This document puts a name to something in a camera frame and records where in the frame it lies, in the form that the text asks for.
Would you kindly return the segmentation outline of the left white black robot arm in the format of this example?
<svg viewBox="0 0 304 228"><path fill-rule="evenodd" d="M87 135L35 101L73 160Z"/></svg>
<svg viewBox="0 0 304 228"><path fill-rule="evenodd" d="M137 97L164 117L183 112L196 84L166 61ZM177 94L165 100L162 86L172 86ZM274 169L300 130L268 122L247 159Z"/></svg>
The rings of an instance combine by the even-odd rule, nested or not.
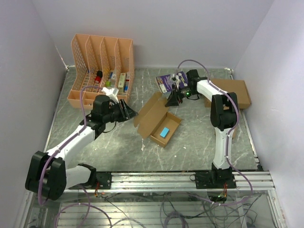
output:
<svg viewBox="0 0 304 228"><path fill-rule="evenodd" d="M115 101L98 95L90 114L63 142L47 152L38 151L31 158L25 188L39 199L57 200L66 189L78 184L87 189L97 185L96 168L80 163L67 168L84 147L106 133L107 123L121 123L133 119L138 113L123 100Z"/></svg>

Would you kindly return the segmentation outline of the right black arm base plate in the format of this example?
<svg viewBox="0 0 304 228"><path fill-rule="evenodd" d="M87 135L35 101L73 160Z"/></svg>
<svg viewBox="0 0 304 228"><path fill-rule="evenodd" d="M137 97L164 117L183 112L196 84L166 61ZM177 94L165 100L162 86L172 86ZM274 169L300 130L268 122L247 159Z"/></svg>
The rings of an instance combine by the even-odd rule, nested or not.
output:
<svg viewBox="0 0 304 228"><path fill-rule="evenodd" d="M212 171L198 171L190 175L196 189L235 189L237 187L233 174L217 175Z"/></svg>

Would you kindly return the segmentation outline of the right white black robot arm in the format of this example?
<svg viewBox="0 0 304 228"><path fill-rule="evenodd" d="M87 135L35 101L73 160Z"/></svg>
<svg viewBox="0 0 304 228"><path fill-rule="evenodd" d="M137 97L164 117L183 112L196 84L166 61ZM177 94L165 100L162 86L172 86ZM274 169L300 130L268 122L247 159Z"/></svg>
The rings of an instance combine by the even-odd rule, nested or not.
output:
<svg viewBox="0 0 304 228"><path fill-rule="evenodd" d="M187 85L180 88L181 79L172 74L172 91L166 107L179 106L184 98L203 95L211 101L210 122L215 129L216 146L211 170L207 176L196 176L201 183L210 183L215 188L230 184L234 180L231 164L231 145L234 129L239 122L238 99L234 92L228 93L214 85L208 77L200 77L197 70L186 73Z"/></svg>

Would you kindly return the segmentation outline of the brown cardboard box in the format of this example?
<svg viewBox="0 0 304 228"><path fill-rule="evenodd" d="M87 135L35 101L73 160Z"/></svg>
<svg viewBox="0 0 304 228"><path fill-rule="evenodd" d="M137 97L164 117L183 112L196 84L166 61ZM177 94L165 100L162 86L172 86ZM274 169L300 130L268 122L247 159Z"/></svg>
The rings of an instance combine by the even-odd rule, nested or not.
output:
<svg viewBox="0 0 304 228"><path fill-rule="evenodd" d="M134 118L133 125L143 138L150 138L161 147L166 147L171 137L181 123L181 119L168 111L165 107L166 97L161 92L154 93ZM166 138L160 137L164 127L169 128Z"/></svg>

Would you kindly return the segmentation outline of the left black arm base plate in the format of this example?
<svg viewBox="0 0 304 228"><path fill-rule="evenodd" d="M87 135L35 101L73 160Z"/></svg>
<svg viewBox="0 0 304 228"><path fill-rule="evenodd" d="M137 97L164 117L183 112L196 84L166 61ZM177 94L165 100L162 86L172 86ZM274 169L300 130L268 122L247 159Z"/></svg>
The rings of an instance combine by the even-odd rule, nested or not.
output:
<svg viewBox="0 0 304 228"><path fill-rule="evenodd" d="M96 173L96 190L109 190L112 185L112 174L110 172Z"/></svg>

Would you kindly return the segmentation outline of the blue block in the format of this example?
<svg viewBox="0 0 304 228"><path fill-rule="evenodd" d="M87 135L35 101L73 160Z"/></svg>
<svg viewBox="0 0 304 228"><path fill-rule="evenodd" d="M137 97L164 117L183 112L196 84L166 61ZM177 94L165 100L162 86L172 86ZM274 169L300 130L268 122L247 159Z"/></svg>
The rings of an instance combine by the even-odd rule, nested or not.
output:
<svg viewBox="0 0 304 228"><path fill-rule="evenodd" d="M166 138L166 136L168 135L169 131L170 131L169 128L164 127L164 128L162 129L161 133L160 133L160 137Z"/></svg>

